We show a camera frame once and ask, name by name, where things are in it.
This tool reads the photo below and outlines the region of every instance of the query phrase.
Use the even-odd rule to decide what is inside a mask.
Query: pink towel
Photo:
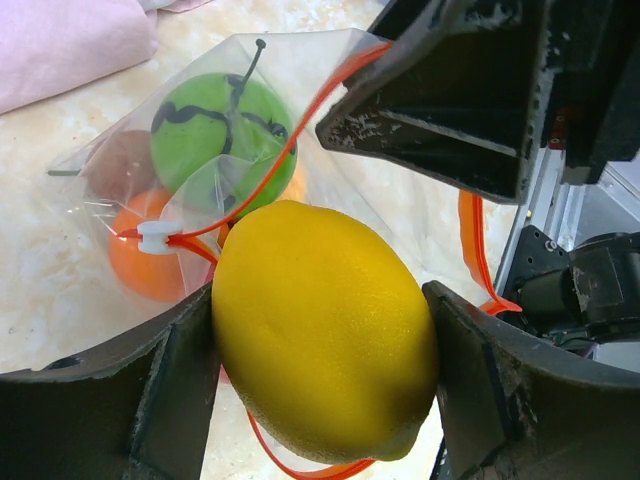
[[[185,11],[207,0],[164,1]],[[148,60],[156,11],[140,0],[14,0],[0,6],[0,114]]]

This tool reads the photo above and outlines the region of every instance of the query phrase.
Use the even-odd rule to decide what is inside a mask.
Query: green toy fruit
[[[171,193],[188,180],[183,197],[188,205],[216,211],[224,198],[230,213],[267,175],[292,128],[282,101],[264,85],[240,75],[200,75],[176,87],[158,109],[151,127],[152,160]],[[239,216],[282,194],[296,157],[294,147]],[[210,161],[215,163],[201,169]]]

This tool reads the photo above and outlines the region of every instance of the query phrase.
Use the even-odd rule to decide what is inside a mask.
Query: clear plastic bag
[[[442,228],[430,198],[454,189],[383,161],[326,152],[317,142],[314,122],[344,93],[341,82],[389,47],[359,30],[233,36],[57,161],[49,173],[75,201],[68,212],[91,232],[130,301],[149,316],[181,301],[211,279],[233,222],[294,199],[368,225],[418,281],[438,279],[478,302],[486,299],[483,285],[494,297],[492,311],[510,308],[487,286],[486,262],[463,255],[464,238],[451,241],[464,228],[441,237],[446,242],[429,240]],[[478,210],[460,202],[482,223],[481,203]],[[447,212],[454,220],[457,207]],[[272,453],[278,448],[250,421],[282,470],[311,478],[280,464]],[[298,460],[296,468],[310,467]],[[348,478],[371,463],[328,467],[313,478]]]

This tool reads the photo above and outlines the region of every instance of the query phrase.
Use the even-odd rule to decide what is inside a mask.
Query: lemon
[[[213,318],[231,383],[292,452],[339,464],[411,450],[435,396],[434,325],[370,228],[288,200],[250,213],[220,256]]]

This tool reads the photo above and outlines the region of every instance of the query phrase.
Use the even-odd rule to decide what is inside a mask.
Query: white marble surface
[[[55,156],[86,144],[230,34],[366,28],[381,8],[374,0],[215,0],[180,15],[161,12],[153,60],[0,116],[0,372],[42,368],[145,320],[113,282],[86,230],[59,214],[69,199],[56,197],[43,176]],[[328,155],[310,140],[306,144],[307,156]],[[482,301],[461,258],[456,190],[377,160],[339,162],[378,220],[397,233],[394,247],[403,250],[419,281],[438,278]],[[487,206],[492,269],[513,214],[512,208]],[[376,464],[357,478],[427,478],[439,439],[434,409],[407,458]],[[261,451],[225,385],[218,392],[202,478],[285,478]]]

